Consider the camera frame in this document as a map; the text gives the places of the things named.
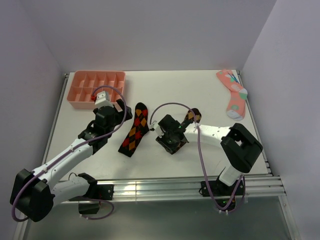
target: pink sock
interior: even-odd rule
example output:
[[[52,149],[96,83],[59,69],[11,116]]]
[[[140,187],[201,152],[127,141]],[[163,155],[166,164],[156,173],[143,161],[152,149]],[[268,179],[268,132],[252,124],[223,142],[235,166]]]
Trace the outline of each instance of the pink sock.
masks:
[[[231,91],[231,98],[226,108],[226,114],[230,118],[240,121],[246,114],[245,108],[248,92],[231,77],[232,75],[232,71],[226,69],[216,74],[218,79]]]

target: orange tray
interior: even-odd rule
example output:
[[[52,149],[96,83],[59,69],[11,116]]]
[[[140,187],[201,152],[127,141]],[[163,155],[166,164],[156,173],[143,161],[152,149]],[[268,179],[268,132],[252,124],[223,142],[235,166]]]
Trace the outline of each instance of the orange tray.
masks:
[[[75,109],[92,110],[96,107],[91,95],[97,87],[109,85],[124,94],[125,78],[124,71],[76,71],[66,99]],[[115,104],[121,98],[111,88],[101,88],[96,94],[102,91],[109,93],[111,103]]]

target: gray wall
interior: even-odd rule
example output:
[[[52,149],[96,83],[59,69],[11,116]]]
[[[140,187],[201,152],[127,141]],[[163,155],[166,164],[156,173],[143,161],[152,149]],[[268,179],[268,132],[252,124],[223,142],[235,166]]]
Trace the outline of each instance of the gray wall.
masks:
[[[320,236],[319,0],[278,0],[243,68],[271,169],[302,239]]]
[[[276,0],[20,0],[65,71],[242,69]]]
[[[19,1],[0,1],[0,32],[0,235],[7,240],[16,227],[12,186],[18,171],[41,163],[62,74]]]

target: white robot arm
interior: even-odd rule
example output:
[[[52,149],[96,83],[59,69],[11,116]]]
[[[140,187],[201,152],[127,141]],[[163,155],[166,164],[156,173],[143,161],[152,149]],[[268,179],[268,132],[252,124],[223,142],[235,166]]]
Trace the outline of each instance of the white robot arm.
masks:
[[[115,126],[119,125],[124,118],[125,105],[121,99],[117,100],[118,105],[123,111],[118,110],[110,103],[109,94],[105,91],[96,96],[93,110],[95,120],[91,121],[87,128],[82,131],[78,138],[54,157],[49,162],[29,172],[21,170],[15,177],[15,182],[10,198],[10,203],[27,215],[34,222],[42,220],[50,210],[57,204],[78,196],[91,198],[95,193],[97,181],[86,173],[78,174],[71,180],[58,183],[71,169],[83,160],[95,154],[107,142]],[[126,107],[125,120],[131,119],[132,113]],[[39,177],[25,187],[35,176]],[[24,189],[22,195],[14,204],[17,195]]]
[[[229,162],[218,177],[228,187],[242,174],[250,172],[263,150],[260,142],[240,123],[225,127],[197,123],[197,126],[200,142],[223,149],[228,157]],[[181,142],[198,142],[198,130],[192,120],[180,124],[167,114],[159,123],[153,122],[151,128],[158,135],[156,141],[171,154],[176,152]]]

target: argyle sock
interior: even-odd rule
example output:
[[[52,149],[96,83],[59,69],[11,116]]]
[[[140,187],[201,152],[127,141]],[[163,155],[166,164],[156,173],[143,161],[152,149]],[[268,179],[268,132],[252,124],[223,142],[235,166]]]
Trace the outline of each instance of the argyle sock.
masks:
[[[238,83],[231,70],[221,70],[217,72],[216,76],[231,91],[226,114],[236,121],[242,120],[246,115],[247,90]]]
[[[193,111],[194,114],[195,114],[195,118],[196,118],[195,120],[196,120],[196,122],[199,123],[200,120],[201,120],[201,113],[200,113],[200,111],[199,111],[197,108],[192,108],[192,111]],[[192,112],[190,112],[190,110],[187,112],[186,116],[184,117],[184,120],[192,120],[193,123],[195,122],[195,121],[194,121],[194,115],[192,114]],[[171,153],[171,154],[175,154],[175,153],[176,153],[180,148],[182,148],[185,144],[186,144],[185,141],[179,142],[178,147],[177,147],[176,150],[175,150],[173,153]]]
[[[134,120],[131,130],[125,137],[118,152],[128,157],[131,157],[137,149],[142,137],[149,132],[148,121],[148,109],[146,105],[139,102],[135,106]]]

